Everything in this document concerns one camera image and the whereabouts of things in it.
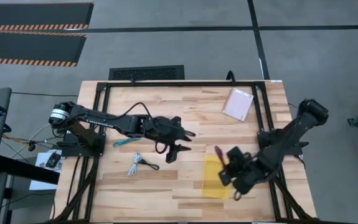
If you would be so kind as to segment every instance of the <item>gray floor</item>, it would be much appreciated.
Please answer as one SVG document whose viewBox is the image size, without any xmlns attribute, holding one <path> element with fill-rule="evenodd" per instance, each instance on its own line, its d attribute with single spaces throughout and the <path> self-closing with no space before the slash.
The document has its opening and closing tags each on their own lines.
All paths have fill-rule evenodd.
<svg viewBox="0 0 358 224">
<path fill-rule="evenodd" d="M 358 25 L 358 1 L 254 2 L 261 26 Z M 250 24 L 246 0 L 96 0 L 90 28 Z M 358 30 L 263 31 L 261 37 L 270 77 L 284 81 L 289 102 L 315 98 L 330 111 L 327 124 L 304 137 L 311 143 L 304 159 L 318 217 L 358 223 L 358 129 L 346 121 L 358 114 Z M 77 94 L 82 80 L 106 80 L 112 67 L 178 64 L 185 66 L 187 79 L 221 79 L 228 70 L 237 79 L 261 79 L 252 31 L 115 33 L 89 34 L 75 68 L 0 65 L 0 87 Z M 13 95 L 7 117 L 11 135 L 31 137 L 47 123 L 54 103 L 65 100 L 76 99 Z M 38 139 L 50 136 L 48 129 Z M 1 154 L 13 152 L 2 146 Z M 51 200 L 22 207 L 13 213 L 13 223 L 41 222 Z M 39 219 L 30 220 L 29 213 Z"/>
</svg>

